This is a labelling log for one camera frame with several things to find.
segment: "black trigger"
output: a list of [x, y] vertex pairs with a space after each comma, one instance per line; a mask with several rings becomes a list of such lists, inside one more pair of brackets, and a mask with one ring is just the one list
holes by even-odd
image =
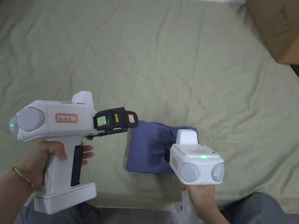
[[77, 145], [74, 151], [71, 187], [80, 184], [80, 173], [83, 161], [83, 146]]

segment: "handheld device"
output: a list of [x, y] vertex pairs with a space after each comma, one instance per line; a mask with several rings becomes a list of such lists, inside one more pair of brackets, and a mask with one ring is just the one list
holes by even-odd
[[[164, 158], [179, 180], [185, 185], [220, 184], [224, 176], [223, 159], [205, 145], [198, 144], [197, 133], [180, 129], [176, 143], [165, 149]], [[179, 224], [199, 224], [187, 190], [182, 192], [182, 202], [171, 206], [171, 215]]]
[[21, 141], [58, 141], [68, 159], [51, 155], [45, 168], [43, 189], [35, 193], [35, 210], [53, 214], [96, 197], [95, 183], [80, 183], [83, 137], [93, 139], [126, 132], [138, 126], [138, 117], [125, 108], [97, 112], [91, 92], [75, 94], [71, 102], [37, 100], [11, 120], [11, 133]]

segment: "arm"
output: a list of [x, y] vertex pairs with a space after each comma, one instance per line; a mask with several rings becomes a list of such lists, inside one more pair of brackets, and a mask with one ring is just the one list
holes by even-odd
[[190, 201], [196, 210], [197, 216], [205, 224], [229, 224], [217, 208], [214, 185], [181, 184], [181, 189], [188, 191]]
[[[83, 159], [93, 157], [90, 145], [83, 147]], [[39, 188], [44, 183], [45, 166], [50, 154], [55, 154], [59, 159], [66, 160], [64, 145], [60, 142], [39, 142], [34, 152], [17, 169], [22, 176], [29, 179], [35, 187]], [[15, 171], [10, 171], [0, 182], [0, 223], [11, 224], [26, 200], [30, 197], [33, 189], [25, 178]]]

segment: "speaker grille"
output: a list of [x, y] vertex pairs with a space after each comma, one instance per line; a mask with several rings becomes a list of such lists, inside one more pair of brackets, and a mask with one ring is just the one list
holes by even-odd
[[192, 152], [193, 154], [207, 154], [206, 151], [204, 150], [194, 150], [194, 149], [190, 149], [190, 152]]

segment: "finger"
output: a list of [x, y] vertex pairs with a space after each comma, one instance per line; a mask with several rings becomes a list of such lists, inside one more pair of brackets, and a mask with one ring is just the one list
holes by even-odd
[[94, 156], [93, 152], [85, 152], [83, 153], [83, 159], [88, 159]]
[[66, 160], [68, 159], [68, 156], [65, 153], [64, 150], [64, 144], [61, 142], [51, 142], [51, 141], [42, 141], [41, 142], [43, 147], [45, 147], [45, 150], [49, 154], [55, 154], [59, 159]]
[[83, 152], [89, 152], [93, 150], [93, 147], [91, 145], [85, 145], [83, 146]]
[[84, 166], [84, 165], [86, 165], [88, 163], [88, 161], [87, 160], [83, 160], [82, 161], [82, 165], [81, 166]]

